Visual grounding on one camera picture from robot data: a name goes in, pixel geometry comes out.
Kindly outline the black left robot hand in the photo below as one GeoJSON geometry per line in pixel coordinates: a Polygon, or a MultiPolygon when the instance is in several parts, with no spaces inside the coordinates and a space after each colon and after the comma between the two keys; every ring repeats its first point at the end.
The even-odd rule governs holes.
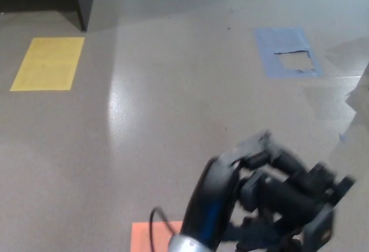
{"type": "Polygon", "coordinates": [[[216,251],[229,222],[260,217],[300,240],[302,251],[317,251],[331,239],[335,206],[354,184],[350,176],[337,182],[321,163],[308,170],[265,131],[208,161],[179,235],[216,251]]]}

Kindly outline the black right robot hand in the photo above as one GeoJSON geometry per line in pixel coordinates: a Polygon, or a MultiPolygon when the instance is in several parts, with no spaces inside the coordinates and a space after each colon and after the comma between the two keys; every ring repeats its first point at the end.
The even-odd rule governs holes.
{"type": "Polygon", "coordinates": [[[222,243],[235,243],[236,251],[302,251],[302,242],[281,236],[273,223],[260,217],[245,217],[241,225],[229,222],[222,243]]]}

